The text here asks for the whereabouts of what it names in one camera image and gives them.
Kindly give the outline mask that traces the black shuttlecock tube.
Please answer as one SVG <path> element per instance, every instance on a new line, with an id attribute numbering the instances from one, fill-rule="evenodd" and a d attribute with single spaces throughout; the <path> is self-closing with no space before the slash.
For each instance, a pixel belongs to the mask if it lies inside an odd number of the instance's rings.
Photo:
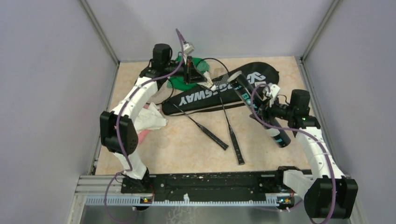
<path id="1" fill-rule="evenodd" d="M 250 84 L 249 80 L 242 73 L 237 71 L 228 78 L 228 83 L 243 101 L 243 103 L 249 107 L 252 114 L 250 117 L 256 121 L 255 115 L 259 117 L 259 108 L 262 105 L 262 98 L 258 93 L 253 94 L 254 87 Z M 276 128 L 267 127 L 262 125 L 266 130 L 268 136 L 277 144 L 278 147 L 283 148 L 290 144 L 291 140 L 284 130 L 278 130 Z"/>

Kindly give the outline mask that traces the shuttlecock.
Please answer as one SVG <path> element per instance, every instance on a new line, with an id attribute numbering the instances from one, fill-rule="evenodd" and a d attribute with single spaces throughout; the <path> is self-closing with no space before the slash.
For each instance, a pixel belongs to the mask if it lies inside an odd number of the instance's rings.
<path id="1" fill-rule="evenodd" d="M 212 79 L 210 77 L 210 72 L 205 71 L 203 73 L 203 77 L 205 78 L 205 81 L 198 82 L 197 84 L 202 86 L 202 87 L 204 87 L 204 88 L 206 88 L 206 89 L 208 89 L 208 90 L 216 91 L 217 90 L 217 86 L 216 86 L 216 84 L 213 83 L 213 81 L 212 81 Z"/>

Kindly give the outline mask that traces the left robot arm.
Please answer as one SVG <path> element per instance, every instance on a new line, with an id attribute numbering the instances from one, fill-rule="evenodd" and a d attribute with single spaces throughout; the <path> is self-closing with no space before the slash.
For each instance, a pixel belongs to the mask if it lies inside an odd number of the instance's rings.
<path id="1" fill-rule="evenodd" d="M 122 174 L 132 178 L 132 187 L 139 193 L 149 189 L 150 181 L 145 176 L 147 167 L 142 163 L 136 148 L 138 134 L 134 122 L 145 104 L 154 96 L 171 76 L 182 77 L 186 84 L 197 83 L 209 90 L 216 85 L 208 72 L 200 71 L 193 64 L 190 54 L 194 47 L 184 41 L 180 61 L 170 58 L 168 44 L 156 44 L 150 64 L 137 78 L 131 91 L 111 111 L 104 111 L 99 117 L 100 141 L 113 153 L 124 167 Z"/>

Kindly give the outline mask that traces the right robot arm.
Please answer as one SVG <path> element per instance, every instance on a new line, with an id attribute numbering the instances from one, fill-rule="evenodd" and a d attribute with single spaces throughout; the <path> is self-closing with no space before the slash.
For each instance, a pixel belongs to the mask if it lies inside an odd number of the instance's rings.
<path id="1" fill-rule="evenodd" d="M 318 119 L 310 115 L 310 93 L 293 90 L 289 104 L 281 104 L 278 90 L 263 90 L 265 99 L 259 109 L 260 120 L 267 127 L 274 128 L 267 118 L 286 120 L 286 130 L 292 131 L 296 141 L 302 146 L 309 162 L 312 178 L 302 171 L 288 169 L 274 179 L 274 187 L 279 192 L 293 190 L 304 203 L 310 219 L 322 218 L 328 221 L 350 218 L 358 193 L 356 180 L 348 178 L 337 166 L 328 150 Z"/>

